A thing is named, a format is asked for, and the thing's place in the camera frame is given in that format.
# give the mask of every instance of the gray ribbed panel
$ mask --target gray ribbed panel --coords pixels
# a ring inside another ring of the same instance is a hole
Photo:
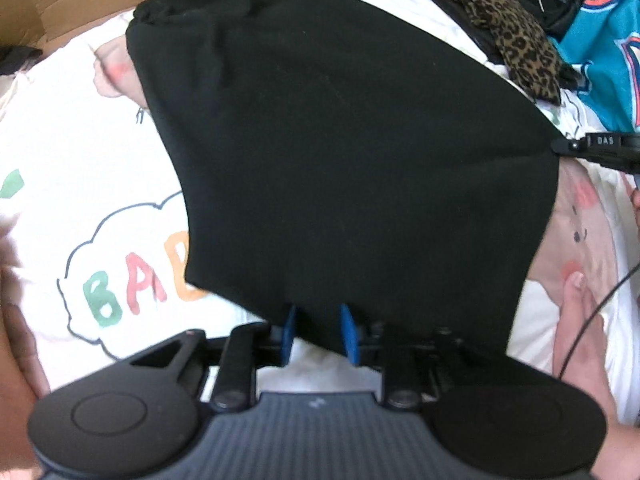
[[[140,480],[497,478],[444,451],[419,416],[380,408],[371,394],[265,393],[248,412],[217,416],[183,460]]]

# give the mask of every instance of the blue clip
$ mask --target blue clip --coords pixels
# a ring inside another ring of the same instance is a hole
[[[285,367],[291,359],[291,348],[293,340],[296,338],[296,307],[289,309],[287,322],[282,328],[282,341],[280,346],[280,366]]]
[[[342,342],[347,358],[353,366],[358,366],[360,363],[358,331],[356,330],[356,323],[353,320],[351,311],[345,304],[340,306],[340,330],[342,332]]]

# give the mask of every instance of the green letter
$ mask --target green letter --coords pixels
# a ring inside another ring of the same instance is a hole
[[[122,309],[118,304],[116,295],[107,290],[107,285],[109,285],[107,273],[99,270],[94,272],[94,275],[84,282],[82,286],[84,298],[91,309],[91,313],[103,328],[117,324],[122,318]],[[104,316],[101,312],[105,305],[111,307],[111,313],[108,316]]]

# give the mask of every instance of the black round pad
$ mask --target black round pad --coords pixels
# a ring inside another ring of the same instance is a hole
[[[98,436],[128,433],[146,418],[146,404],[130,394],[98,394],[78,402],[71,418],[85,433]]]
[[[522,479],[590,468],[606,432],[597,404],[564,384],[459,387],[437,402],[433,424],[460,460]]]
[[[143,476],[184,450],[198,429],[196,405],[177,384],[91,389],[81,397],[73,388],[53,392],[29,422],[39,458],[74,478]]]

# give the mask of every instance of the red letter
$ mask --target red letter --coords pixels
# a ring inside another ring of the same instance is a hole
[[[136,253],[129,254],[125,261],[127,270],[129,271],[129,283],[127,283],[127,304],[134,316],[140,314],[140,305],[138,304],[137,294],[141,290],[151,287],[154,292],[154,298],[158,301],[166,301],[166,292],[162,288],[162,283],[156,276],[156,272],[140,258]],[[138,269],[142,271],[145,277],[141,282],[138,281]]]

